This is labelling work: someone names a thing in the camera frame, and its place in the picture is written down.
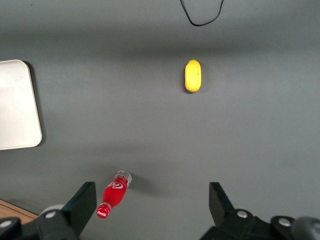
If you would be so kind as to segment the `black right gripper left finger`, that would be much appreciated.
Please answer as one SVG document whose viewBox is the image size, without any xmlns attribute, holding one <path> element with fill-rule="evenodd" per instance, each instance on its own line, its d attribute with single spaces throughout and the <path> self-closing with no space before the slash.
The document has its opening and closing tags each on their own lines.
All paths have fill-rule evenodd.
<svg viewBox="0 0 320 240">
<path fill-rule="evenodd" d="M 49 208 L 29 223 L 18 217 L 0 219 L 2 240 L 79 240 L 97 207 L 96 184 L 85 182 L 60 209 Z"/>
</svg>

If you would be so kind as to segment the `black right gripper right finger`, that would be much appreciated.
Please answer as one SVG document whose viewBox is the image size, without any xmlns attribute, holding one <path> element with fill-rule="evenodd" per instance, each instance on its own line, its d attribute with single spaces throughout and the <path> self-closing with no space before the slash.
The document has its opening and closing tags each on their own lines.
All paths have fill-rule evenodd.
<svg viewBox="0 0 320 240">
<path fill-rule="evenodd" d="M 320 220 L 277 215 L 265 222 L 245 209 L 234 208 L 218 182 L 209 184 L 209 210 L 214 221 L 202 240 L 318 240 Z"/>
</svg>

